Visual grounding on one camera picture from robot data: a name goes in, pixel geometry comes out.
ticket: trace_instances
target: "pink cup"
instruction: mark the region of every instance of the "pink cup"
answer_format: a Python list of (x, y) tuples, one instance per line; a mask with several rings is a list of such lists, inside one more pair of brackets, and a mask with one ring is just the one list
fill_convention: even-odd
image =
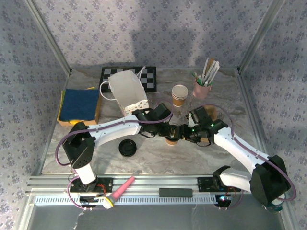
[(196, 81), (194, 82), (194, 89), (193, 89), (194, 97), (199, 99), (204, 99), (208, 96), (210, 90), (211, 90), (211, 85), (204, 87), (199, 85)]

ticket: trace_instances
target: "marble surface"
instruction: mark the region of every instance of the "marble surface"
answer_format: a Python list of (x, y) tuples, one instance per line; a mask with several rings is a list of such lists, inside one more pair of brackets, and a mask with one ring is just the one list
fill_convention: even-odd
[[(100, 71), (73, 70), (68, 83), (70, 89), (86, 89), (99, 84)], [(214, 79), (209, 96), (206, 99), (196, 99), (192, 95), (193, 77), (190, 70), (159, 70), (157, 71), (158, 92), (148, 93), (150, 107), (162, 100), (172, 100), (171, 89), (176, 84), (183, 84), (189, 90), (184, 106), (175, 107), (172, 124), (187, 122), (185, 114), (204, 103), (214, 103), (226, 109), (235, 122), (235, 132), (245, 141), (254, 144), (252, 129), (244, 108), (236, 78), (218, 73)], [(114, 101), (102, 100), (101, 117), (104, 123), (121, 118), (119, 106)], [(218, 109), (218, 118), (230, 125), (230, 120)], [(70, 131), (70, 126), (56, 124), (54, 134), (46, 155), (42, 173), (70, 173), (70, 167), (57, 165), (54, 157), (55, 148), (60, 139)], [(119, 143), (126, 138), (133, 139), (137, 144), (137, 152), (133, 157), (122, 157)], [(60, 148), (59, 159), (68, 162), (63, 148)], [(97, 174), (103, 173), (166, 173), (166, 174), (211, 174), (224, 165), (230, 165), (239, 170), (245, 168), (227, 151), (216, 145), (206, 148), (188, 141), (180, 140), (175, 146), (167, 145), (164, 138), (147, 139), (141, 135), (126, 136), (110, 141), (95, 149), (91, 165)]]

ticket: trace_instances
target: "black and white checkered board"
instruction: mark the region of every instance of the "black and white checkered board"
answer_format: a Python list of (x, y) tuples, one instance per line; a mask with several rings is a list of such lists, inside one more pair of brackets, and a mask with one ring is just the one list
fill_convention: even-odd
[[(123, 67), (107, 67), (102, 68), (101, 71), (101, 77), (99, 85), (107, 81), (108, 77), (112, 76), (115, 73), (125, 71), (125, 70), (131, 70), (135, 74), (138, 74), (140, 72), (142, 67), (131, 67), (131, 68), (123, 68)], [(145, 89), (145, 92), (157, 92), (157, 70), (156, 67), (146, 67), (141, 74), (141, 83)], [(103, 84), (101, 87), (101, 92), (111, 92), (109, 84)]]

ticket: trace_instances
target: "pink brush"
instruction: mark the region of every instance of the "pink brush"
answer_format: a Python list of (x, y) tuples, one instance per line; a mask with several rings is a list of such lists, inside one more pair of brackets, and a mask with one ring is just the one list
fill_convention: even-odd
[(121, 197), (121, 195), (126, 191), (126, 189), (134, 182), (134, 176), (130, 177), (121, 187), (119, 187), (111, 195), (107, 196), (103, 201), (103, 206), (105, 208), (111, 208), (114, 206), (114, 203)]

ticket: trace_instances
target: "floral wallpaper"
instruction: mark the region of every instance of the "floral wallpaper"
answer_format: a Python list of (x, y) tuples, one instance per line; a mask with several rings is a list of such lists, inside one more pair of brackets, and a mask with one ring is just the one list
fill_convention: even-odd
[(270, 154), (298, 190), (292, 202), (307, 230), (307, 3), (286, 1), (244, 73)]
[(22, 0), (0, 1), (0, 229), (12, 229), (66, 74)]
[(271, 0), (35, 0), (73, 68), (238, 66)]

